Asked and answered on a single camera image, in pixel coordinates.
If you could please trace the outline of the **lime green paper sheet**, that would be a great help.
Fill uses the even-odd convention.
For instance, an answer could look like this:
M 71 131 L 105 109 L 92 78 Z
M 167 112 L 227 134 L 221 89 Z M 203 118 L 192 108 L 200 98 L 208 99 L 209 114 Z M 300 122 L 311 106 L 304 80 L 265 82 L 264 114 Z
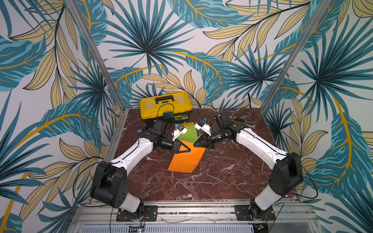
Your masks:
M 195 128 L 194 123 L 183 123 L 183 126 L 187 129 L 187 132 L 185 134 L 180 134 L 177 139 L 189 143 L 195 143 L 198 139 L 198 136 L 197 129 Z

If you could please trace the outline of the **orange paper sheet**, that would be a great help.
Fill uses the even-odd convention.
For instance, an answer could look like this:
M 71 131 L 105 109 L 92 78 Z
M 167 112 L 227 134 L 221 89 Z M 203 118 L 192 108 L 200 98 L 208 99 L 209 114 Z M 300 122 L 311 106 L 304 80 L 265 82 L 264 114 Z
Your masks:
M 198 166 L 205 148 L 194 147 L 193 143 L 181 141 L 188 148 L 190 152 L 174 154 L 173 159 L 168 167 L 169 171 L 192 173 Z

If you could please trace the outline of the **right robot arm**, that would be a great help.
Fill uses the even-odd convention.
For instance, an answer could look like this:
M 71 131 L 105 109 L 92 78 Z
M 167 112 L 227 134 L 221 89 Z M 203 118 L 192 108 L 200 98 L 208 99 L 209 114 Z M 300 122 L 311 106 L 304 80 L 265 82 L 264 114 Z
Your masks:
M 217 114 L 214 119 L 218 130 L 211 130 L 206 120 L 195 123 L 197 130 L 204 133 L 196 140 L 194 147 L 213 149 L 217 143 L 232 139 L 248 148 L 258 156 L 271 170 L 267 186 L 250 202 L 244 212 L 249 220 L 261 220 L 280 199 L 303 182 L 303 168 L 300 156 L 287 153 L 258 136 L 242 121 L 233 121 L 226 112 Z

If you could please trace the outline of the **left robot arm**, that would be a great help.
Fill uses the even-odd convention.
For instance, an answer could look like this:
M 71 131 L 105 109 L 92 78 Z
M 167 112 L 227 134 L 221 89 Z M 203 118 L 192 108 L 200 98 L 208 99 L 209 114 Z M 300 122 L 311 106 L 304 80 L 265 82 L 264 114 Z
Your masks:
M 185 134 L 187 128 L 176 126 L 173 138 L 163 136 L 168 124 L 156 120 L 153 127 L 143 130 L 136 141 L 122 155 L 110 162 L 100 162 L 96 167 L 89 196 L 126 214 L 132 221 L 143 220 L 145 210 L 143 201 L 128 191 L 128 175 L 132 169 L 154 149 L 160 147 L 174 154 L 190 152 L 191 149 L 178 136 Z

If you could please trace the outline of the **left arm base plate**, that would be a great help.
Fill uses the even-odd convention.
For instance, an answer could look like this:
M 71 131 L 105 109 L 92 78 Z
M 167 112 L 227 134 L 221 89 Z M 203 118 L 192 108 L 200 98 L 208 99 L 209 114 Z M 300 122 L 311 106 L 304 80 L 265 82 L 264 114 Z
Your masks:
M 118 210 L 117 222 L 155 222 L 158 213 L 158 206 L 141 204 L 135 212 L 129 212 L 124 209 Z

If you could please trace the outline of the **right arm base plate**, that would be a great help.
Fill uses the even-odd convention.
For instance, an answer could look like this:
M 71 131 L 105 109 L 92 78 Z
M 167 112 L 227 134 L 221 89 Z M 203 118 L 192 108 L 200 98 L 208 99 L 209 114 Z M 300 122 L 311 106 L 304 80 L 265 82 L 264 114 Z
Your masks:
M 238 221 L 260 221 L 275 220 L 275 212 L 272 207 L 261 210 L 251 205 L 235 205 L 235 214 Z

